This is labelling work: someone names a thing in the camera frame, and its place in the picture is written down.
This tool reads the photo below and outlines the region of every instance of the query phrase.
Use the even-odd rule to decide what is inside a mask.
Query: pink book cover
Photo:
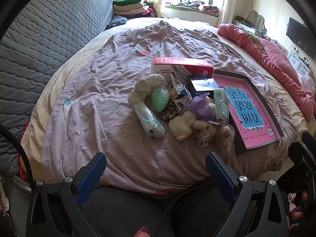
[[[275,128],[268,112],[245,80],[219,75],[213,75],[213,78],[220,87],[237,87],[238,89],[244,90],[261,116],[264,126],[247,129],[244,127],[243,123],[241,123],[240,117],[238,116],[232,103],[229,104],[229,112],[238,127],[247,149],[260,147],[279,139],[277,134],[278,131]]]

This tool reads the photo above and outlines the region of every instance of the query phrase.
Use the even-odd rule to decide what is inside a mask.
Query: green egg-shaped toy
[[[152,94],[154,109],[161,112],[167,107],[169,102],[169,92],[164,88],[156,88]]]

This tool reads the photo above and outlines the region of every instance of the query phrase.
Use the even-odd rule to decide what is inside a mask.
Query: plush bunny
[[[178,141],[184,141],[193,133],[193,130],[206,130],[208,128],[207,121],[213,120],[215,112],[215,105],[212,101],[207,94],[202,94],[200,97],[196,96],[182,116],[177,116],[169,121],[171,133]]]
[[[197,116],[192,111],[186,111],[182,116],[171,119],[169,128],[178,141],[184,141],[193,133],[193,130],[206,129],[207,123],[197,120]]]
[[[204,136],[211,136],[211,137],[215,137],[216,132],[217,132],[218,126],[217,125],[213,125],[211,123],[207,123],[207,128],[200,130],[199,132],[197,132],[196,135],[194,135],[194,137],[201,138]]]

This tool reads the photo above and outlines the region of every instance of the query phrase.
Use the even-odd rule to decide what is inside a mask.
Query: red and white box
[[[172,57],[152,57],[151,73],[162,75],[167,82],[171,82],[170,73],[174,72],[176,77],[185,84],[188,76],[205,76],[211,78],[214,68],[205,60],[172,58]]]

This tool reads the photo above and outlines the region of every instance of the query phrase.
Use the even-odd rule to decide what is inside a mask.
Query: snack package
[[[179,115],[185,111],[192,97],[185,86],[177,79],[173,72],[170,73],[172,85],[169,88],[170,97],[178,108]]]
[[[225,121],[228,123],[229,99],[223,88],[214,90],[214,104],[216,121]]]
[[[147,108],[144,102],[133,105],[133,108],[146,131],[146,135],[157,139],[166,135],[164,127],[155,118],[154,113]]]

